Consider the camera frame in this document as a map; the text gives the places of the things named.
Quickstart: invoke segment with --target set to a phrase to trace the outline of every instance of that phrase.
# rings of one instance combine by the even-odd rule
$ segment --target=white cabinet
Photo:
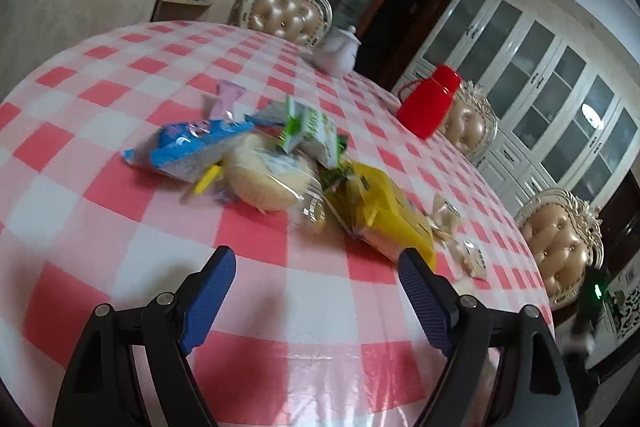
[[[588,57],[505,0],[453,0],[404,77],[440,64],[494,108],[498,134],[479,171],[512,214],[547,187],[603,206],[640,150],[638,122]]]

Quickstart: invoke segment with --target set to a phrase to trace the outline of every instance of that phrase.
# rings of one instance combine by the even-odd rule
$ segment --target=teapot lid
[[[348,38],[349,40],[353,41],[353,42],[357,42],[358,45],[362,44],[358,38],[356,37],[356,28],[355,26],[349,26],[347,29],[345,30],[341,30],[341,29],[337,29],[338,32],[340,32],[342,35],[344,35],[346,38]]]

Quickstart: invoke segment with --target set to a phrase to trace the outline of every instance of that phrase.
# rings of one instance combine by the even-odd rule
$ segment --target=cabinet handle
[[[504,157],[507,158],[511,163],[513,164],[516,163],[516,160],[514,160],[513,157],[511,157],[511,155],[507,151],[502,150],[502,154],[504,154]]]

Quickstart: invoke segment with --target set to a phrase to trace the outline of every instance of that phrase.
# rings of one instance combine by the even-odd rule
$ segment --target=jar
[[[396,117],[421,140],[432,136],[453,105],[461,82],[448,66],[436,68],[402,103]]]

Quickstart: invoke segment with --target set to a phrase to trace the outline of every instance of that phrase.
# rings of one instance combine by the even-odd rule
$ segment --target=table
[[[189,360],[219,422],[407,426],[431,394],[444,358],[386,258],[333,222],[309,236],[282,213],[180,204],[180,184],[121,160],[158,126],[200,119],[215,79],[246,88],[235,114],[286,93],[321,107],[349,134],[351,156],[388,172],[418,206],[431,210],[442,193],[462,211],[460,238],[481,247],[488,280],[466,279],[445,251],[437,273],[488,307],[536,304],[552,329],[535,261],[478,172],[441,135],[421,142],[406,131],[371,81],[332,79],[300,55],[231,26],[141,24],[56,55],[0,106],[0,375],[35,425],[50,425],[93,308],[175,290],[215,245],[233,248],[238,273]]]

